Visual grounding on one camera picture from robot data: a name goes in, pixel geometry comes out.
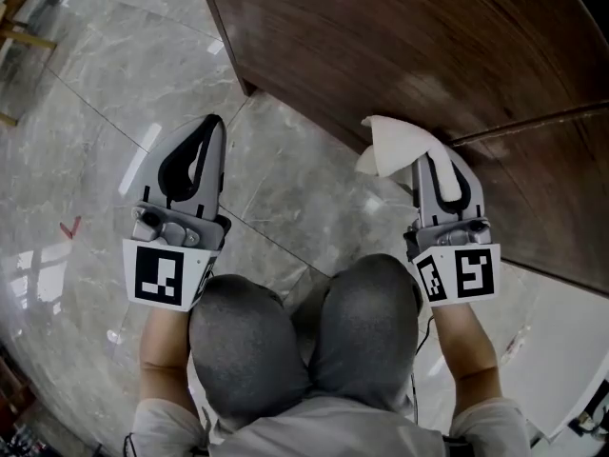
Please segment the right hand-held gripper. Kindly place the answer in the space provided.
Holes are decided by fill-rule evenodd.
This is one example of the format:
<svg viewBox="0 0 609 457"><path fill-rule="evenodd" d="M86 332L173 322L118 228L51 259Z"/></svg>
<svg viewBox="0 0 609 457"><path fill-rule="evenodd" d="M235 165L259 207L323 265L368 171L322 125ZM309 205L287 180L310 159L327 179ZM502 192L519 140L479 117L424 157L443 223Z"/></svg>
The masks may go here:
<svg viewBox="0 0 609 457"><path fill-rule="evenodd" d="M457 152L450 149L448 154L462 191L457 206L467 219L446 224L451 213L442 208L436 169L426 154L413 168L420 228L411 226L404 235L415 292L432 308L499 294L501 246L492 242L490 224L483 217L481 182Z"/></svg>

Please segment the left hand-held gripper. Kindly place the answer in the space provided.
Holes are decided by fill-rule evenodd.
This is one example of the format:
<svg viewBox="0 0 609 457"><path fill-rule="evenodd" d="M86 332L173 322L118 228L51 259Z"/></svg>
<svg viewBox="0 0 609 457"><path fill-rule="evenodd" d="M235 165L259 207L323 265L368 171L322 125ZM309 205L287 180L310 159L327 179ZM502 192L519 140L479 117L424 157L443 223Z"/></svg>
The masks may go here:
<svg viewBox="0 0 609 457"><path fill-rule="evenodd" d="M217 114L179 127L149 152L140 168L145 202L132 209L134 228L123 240L129 301L181 312L198 303L231 228L217 216L225 155Z"/></svg>

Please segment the white terry cloth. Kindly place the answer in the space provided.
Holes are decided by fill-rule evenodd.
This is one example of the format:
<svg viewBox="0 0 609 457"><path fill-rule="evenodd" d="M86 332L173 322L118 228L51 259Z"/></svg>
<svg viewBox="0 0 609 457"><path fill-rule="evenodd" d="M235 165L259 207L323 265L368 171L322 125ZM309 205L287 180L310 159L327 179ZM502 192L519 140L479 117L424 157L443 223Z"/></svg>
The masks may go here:
<svg viewBox="0 0 609 457"><path fill-rule="evenodd" d="M455 202L462 198L462 187L448 148L430 132L381 115L365 117L362 125L371 129L373 142L359 157L357 172L389 177L427 154L434 164L443 201Z"/></svg>

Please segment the person's right forearm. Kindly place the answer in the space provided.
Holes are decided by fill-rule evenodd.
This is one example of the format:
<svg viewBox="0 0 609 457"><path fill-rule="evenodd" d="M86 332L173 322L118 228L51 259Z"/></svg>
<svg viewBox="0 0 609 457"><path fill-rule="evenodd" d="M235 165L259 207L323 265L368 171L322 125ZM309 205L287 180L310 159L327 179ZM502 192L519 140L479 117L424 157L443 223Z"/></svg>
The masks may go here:
<svg viewBox="0 0 609 457"><path fill-rule="evenodd" d="M455 382L454 416L501 398L498 358L474 310L468 304L432 308L442 355Z"/></svg>

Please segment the person's left forearm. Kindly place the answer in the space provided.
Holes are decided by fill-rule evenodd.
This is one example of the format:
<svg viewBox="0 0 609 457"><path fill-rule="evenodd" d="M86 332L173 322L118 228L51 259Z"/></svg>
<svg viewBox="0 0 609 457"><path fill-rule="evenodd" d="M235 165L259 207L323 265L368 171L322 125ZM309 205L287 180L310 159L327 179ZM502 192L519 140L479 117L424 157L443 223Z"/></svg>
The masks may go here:
<svg viewBox="0 0 609 457"><path fill-rule="evenodd" d="M189 313L152 308L140 342L140 400L169 401L197 416L188 386Z"/></svg>

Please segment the person's right leg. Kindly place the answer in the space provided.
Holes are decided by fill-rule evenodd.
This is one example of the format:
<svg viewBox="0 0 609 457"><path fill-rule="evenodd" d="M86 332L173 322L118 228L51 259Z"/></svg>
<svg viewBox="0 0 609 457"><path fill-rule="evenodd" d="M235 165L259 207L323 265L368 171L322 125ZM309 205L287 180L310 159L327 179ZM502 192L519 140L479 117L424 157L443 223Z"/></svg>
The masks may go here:
<svg viewBox="0 0 609 457"><path fill-rule="evenodd" d="M332 279L309 374L320 392L406 415L421 296L406 267L367 255Z"/></svg>

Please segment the person's leg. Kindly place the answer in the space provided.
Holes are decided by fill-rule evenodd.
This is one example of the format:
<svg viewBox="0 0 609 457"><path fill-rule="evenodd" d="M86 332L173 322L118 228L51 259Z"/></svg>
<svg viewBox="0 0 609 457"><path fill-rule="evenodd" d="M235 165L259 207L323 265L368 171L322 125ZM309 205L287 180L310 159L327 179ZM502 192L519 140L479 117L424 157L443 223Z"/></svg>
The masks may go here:
<svg viewBox="0 0 609 457"><path fill-rule="evenodd" d="M197 377L234 432L301 403L311 383L278 295L240 275L215 276L189 320Z"/></svg>
<svg viewBox="0 0 609 457"><path fill-rule="evenodd" d="M406 415L421 296L406 267L367 255L332 279L309 374L320 392Z"/></svg>

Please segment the person's left leg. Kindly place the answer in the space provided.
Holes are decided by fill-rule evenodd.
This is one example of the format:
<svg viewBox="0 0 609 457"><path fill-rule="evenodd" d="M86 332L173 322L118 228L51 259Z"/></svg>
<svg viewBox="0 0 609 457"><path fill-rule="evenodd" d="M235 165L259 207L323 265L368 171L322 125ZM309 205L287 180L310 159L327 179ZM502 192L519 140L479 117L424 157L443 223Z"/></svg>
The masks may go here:
<svg viewBox="0 0 609 457"><path fill-rule="evenodd" d="M240 275L215 276L189 320L197 377L234 432L301 403L311 383L278 295Z"/></svg>

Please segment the white rectangular ceramic basin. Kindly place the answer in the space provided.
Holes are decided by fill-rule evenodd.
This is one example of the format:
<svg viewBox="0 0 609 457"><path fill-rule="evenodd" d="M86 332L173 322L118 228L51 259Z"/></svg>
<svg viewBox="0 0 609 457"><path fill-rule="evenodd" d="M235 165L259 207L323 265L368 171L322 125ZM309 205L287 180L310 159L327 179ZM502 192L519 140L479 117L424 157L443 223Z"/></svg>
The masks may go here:
<svg viewBox="0 0 609 457"><path fill-rule="evenodd" d="M516 276L523 316L501 361L504 394L553 439L609 375L609 298L530 270Z"/></svg>

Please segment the light wooden coffee table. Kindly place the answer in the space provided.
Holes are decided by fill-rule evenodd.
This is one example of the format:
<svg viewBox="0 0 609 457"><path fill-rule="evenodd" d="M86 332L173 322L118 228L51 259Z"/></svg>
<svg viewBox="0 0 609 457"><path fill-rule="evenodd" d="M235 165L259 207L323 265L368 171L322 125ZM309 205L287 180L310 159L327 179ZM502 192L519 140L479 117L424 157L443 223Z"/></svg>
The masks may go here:
<svg viewBox="0 0 609 457"><path fill-rule="evenodd" d="M17 12L27 0L0 0L0 90L3 88L3 65L10 46L18 42L45 50L54 50L57 44L28 32L29 24L16 18Z"/></svg>

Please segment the person's white shirt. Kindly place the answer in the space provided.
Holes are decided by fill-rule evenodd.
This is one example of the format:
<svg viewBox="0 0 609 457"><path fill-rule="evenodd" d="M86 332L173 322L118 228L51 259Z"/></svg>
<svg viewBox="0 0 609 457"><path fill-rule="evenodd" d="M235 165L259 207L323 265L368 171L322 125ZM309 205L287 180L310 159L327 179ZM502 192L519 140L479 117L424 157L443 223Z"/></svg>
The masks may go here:
<svg viewBox="0 0 609 457"><path fill-rule="evenodd" d="M200 420L171 402L148 399L136 409L127 457L531 457L524 418L505 398L459 414L447 435L400 414L318 396L279 416L260 418L206 442Z"/></svg>

